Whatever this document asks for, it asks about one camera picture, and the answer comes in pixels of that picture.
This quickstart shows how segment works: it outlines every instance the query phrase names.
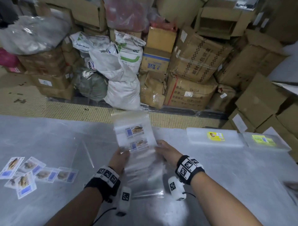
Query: person's right hand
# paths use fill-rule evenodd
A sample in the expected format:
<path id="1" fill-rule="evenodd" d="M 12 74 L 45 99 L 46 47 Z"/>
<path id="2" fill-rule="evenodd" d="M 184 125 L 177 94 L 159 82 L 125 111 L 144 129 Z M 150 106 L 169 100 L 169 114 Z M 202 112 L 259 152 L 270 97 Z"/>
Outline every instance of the person's right hand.
<path id="1" fill-rule="evenodd" d="M 156 152 L 161 154 L 174 168 L 176 168 L 178 160 L 183 155 L 164 140 L 157 140 L 156 142 L 158 144 L 158 147 L 154 148 Z"/>

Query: yellow label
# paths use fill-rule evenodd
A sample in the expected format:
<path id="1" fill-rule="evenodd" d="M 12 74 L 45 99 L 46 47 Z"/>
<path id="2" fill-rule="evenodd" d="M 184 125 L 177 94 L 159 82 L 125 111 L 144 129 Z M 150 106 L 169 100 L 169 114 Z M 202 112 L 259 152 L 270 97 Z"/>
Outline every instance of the yellow label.
<path id="1" fill-rule="evenodd" d="M 210 140 L 225 141 L 222 133 L 208 132 L 208 137 Z"/>
<path id="2" fill-rule="evenodd" d="M 259 144 L 276 145 L 271 138 L 266 138 L 263 135 L 253 135 L 252 138 L 256 143 L 259 143 Z"/>

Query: forearm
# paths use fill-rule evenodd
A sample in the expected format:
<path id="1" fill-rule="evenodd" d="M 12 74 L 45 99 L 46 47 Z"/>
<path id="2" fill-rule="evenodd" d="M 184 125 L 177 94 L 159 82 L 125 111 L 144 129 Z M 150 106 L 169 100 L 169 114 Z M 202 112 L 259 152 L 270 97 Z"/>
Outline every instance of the forearm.
<path id="1" fill-rule="evenodd" d="M 81 226 L 91 225 L 95 220 L 103 198 L 97 188 L 85 188 L 56 215 L 54 215 L 46 226 Z"/>
<path id="2" fill-rule="evenodd" d="M 191 187 L 212 226 L 260 226 L 257 218 L 207 174 L 197 173 Z"/>

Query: gray table surface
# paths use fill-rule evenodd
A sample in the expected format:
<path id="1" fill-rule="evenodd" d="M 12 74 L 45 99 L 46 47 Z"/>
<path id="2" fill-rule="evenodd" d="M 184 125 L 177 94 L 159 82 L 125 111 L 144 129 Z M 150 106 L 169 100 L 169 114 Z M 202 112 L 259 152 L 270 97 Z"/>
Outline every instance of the gray table surface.
<path id="1" fill-rule="evenodd" d="M 186 130 L 154 128 L 183 154 L 199 159 L 220 185 L 237 197 L 263 225 L 296 225 L 298 208 L 281 181 L 298 181 L 298 166 L 287 153 L 256 151 L 247 147 L 220 148 L 191 145 Z M 73 199 L 91 175 L 106 165 L 117 148 L 112 124 L 26 118 L 0 115 L 0 166 L 11 157 L 35 158 L 49 167 L 79 170 L 73 184 L 36 182 L 37 190 L 18 200 L 15 190 L 0 180 L 0 225 L 43 225 Z M 90 155 L 94 168 L 87 155 Z M 168 168 L 164 175 L 173 176 Z M 187 185 L 186 191 L 192 192 Z M 167 186 L 164 198 L 133 200 L 128 215 L 119 218 L 110 211 L 98 225 L 209 225 L 197 200 L 174 201 Z M 100 213 L 112 204 L 104 203 Z"/>

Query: magenta bag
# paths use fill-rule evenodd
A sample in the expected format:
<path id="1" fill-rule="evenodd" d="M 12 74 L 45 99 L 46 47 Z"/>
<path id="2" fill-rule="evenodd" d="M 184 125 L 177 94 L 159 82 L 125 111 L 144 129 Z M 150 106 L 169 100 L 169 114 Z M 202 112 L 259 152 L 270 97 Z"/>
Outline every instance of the magenta bag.
<path id="1" fill-rule="evenodd" d="M 8 53 L 5 49 L 0 48 L 0 65 L 5 67 L 16 67 L 19 59 L 16 55 Z"/>

